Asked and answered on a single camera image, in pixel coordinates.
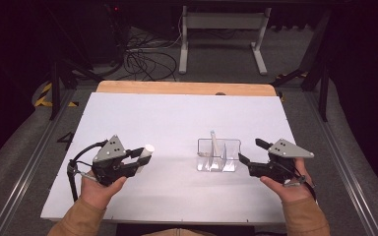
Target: white board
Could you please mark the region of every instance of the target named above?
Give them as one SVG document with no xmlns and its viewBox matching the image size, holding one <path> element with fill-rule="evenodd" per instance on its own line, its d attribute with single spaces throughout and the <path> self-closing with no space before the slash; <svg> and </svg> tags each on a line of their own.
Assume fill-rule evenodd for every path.
<svg viewBox="0 0 378 236">
<path fill-rule="evenodd" d="M 101 93 L 91 95 L 41 217 L 58 220 L 73 204 L 68 160 L 84 148 L 118 135 L 126 149 L 153 145 L 151 162 L 112 198 L 104 219 L 114 222 L 262 224 L 283 223 L 279 197 L 246 166 L 235 172 L 197 171 L 198 139 L 239 139 L 241 152 L 265 163 L 255 139 L 294 143 L 276 96 Z M 92 163 L 98 148 L 80 160 Z M 88 171 L 85 165 L 79 166 Z M 76 176 L 80 194 L 80 176 Z"/>
</svg>

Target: white stand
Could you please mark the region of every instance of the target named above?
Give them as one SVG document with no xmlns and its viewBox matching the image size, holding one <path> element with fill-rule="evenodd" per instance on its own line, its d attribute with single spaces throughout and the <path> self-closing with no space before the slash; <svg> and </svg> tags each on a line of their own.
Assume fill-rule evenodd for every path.
<svg viewBox="0 0 378 236">
<path fill-rule="evenodd" d="M 267 8 L 265 13 L 193 13 L 187 12 L 187 7 L 183 6 L 182 12 L 182 47 L 180 50 L 179 73 L 185 74 L 188 59 L 188 29 L 250 29 L 260 30 L 257 40 L 251 43 L 254 58 L 260 75 L 267 75 L 267 69 L 260 53 L 260 46 L 266 31 L 266 26 L 270 17 L 271 8 Z"/>
</svg>

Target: metal bracket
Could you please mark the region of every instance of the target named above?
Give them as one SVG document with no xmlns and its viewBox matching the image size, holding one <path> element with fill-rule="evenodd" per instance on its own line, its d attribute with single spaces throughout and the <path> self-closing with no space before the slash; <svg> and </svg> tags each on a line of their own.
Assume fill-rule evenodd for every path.
<svg viewBox="0 0 378 236">
<path fill-rule="evenodd" d="M 313 158 L 314 153 L 284 139 L 279 139 L 274 145 L 269 147 L 268 152 L 284 158 Z"/>
</svg>

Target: clear plastic object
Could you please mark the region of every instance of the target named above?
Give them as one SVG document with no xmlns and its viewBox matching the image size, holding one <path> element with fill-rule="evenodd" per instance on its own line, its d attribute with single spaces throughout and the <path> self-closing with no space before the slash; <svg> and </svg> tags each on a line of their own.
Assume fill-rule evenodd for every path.
<svg viewBox="0 0 378 236">
<path fill-rule="evenodd" d="M 233 172 L 238 165 L 240 140 L 216 139 L 198 140 L 197 169 L 210 172 Z"/>
</svg>

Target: black cable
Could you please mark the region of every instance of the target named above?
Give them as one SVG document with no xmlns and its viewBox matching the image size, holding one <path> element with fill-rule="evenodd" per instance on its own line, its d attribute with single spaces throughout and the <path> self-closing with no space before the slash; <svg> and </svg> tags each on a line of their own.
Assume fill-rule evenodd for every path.
<svg viewBox="0 0 378 236">
<path fill-rule="evenodd" d="M 262 236 L 286 236 L 287 234 L 286 233 L 275 233 L 275 232 L 266 232 L 266 231 L 260 231 L 260 232 L 255 232 L 254 235 L 262 235 Z"/>
<path fill-rule="evenodd" d="M 74 202 L 78 199 L 78 192 L 77 192 L 77 189 L 76 189 L 76 182 L 75 182 L 75 174 L 76 174 L 75 170 L 78 169 L 78 165 L 77 165 L 78 162 L 84 163 L 83 161 L 78 161 L 79 157 L 81 157 L 85 152 L 87 152 L 88 150 L 90 150 L 92 148 L 105 146 L 105 144 L 107 142 L 108 142 L 108 140 L 96 143 L 96 144 L 91 145 L 89 147 L 86 147 L 81 152 L 79 152 L 75 156 L 75 158 L 73 158 L 69 161 L 69 164 L 67 165 L 67 177 L 69 178 L 70 188 L 72 190 L 72 196 L 73 196 Z"/>
</svg>

